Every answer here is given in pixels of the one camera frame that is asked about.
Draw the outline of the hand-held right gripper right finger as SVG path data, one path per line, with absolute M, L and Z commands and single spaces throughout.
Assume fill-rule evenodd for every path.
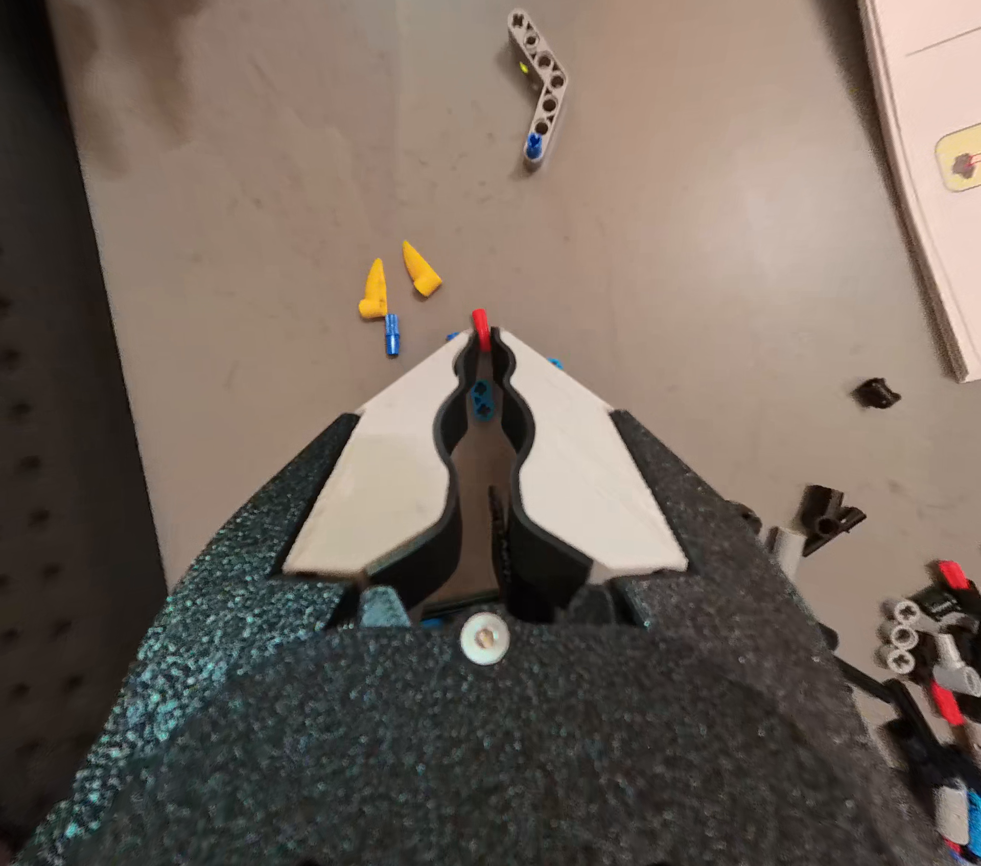
M 552 610 L 584 587 L 689 569 L 614 409 L 513 333 L 492 329 L 501 427 L 514 450 L 508 563 Z

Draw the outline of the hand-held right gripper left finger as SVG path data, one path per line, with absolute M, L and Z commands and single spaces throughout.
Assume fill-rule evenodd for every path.
M 462 544 L 451 455 L 467 431 L 472 336 L 458 334 L 355 414 L 282 572 L 394 589 L 409 610 L 456 570 Z

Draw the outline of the yellow cone piece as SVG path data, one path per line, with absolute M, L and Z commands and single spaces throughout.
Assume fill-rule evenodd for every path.
M 358 303 L 362 320 L 384 320 L 389 314 L 387 285 L 382 258 L 374 259 L 365 281 L 364 294 Z
M 402 259 L 415 291 L 430 298 L 442 285 L 442 279 L 423 255 L 407 240 L 401 244 Z

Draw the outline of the grey angled beam piece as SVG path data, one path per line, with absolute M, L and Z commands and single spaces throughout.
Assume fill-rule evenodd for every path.
M 525 63 L 530 70 L 528 76 L 523 75 L 534 97 L 533 115 L 525 140 L 531 131 L 546 138 L 543 160 L 534 167 L 524 160 L 525 140 L 523 142 L 524 168 L 528 173 L 534 173 L 546 162 L 556 137 L 570 76 L 567 68 L 558 61 L 541 27 L 527 11 L 517 8 L 508 13 L 507 32 L 515 62 Z

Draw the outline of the grey desk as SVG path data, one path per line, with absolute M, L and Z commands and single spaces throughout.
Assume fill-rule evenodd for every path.
M 799 589 L 875 676 L 882 602 L 979 571 L 957 385 L 853 0 L 47 0 L 171 586 L 474 308 L 767 527 L 866 521 Z M 546 162 L 507 16 L 570 86 Z M 401 244 L 442 279 L 414 289 Z M 358 303 L 382 258 L 400 354 Z

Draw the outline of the open instruction booklet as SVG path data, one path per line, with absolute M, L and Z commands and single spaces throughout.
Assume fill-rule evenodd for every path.
M 980 378 L 980 0 L 856 0 L 905 227 L 960 383 Z

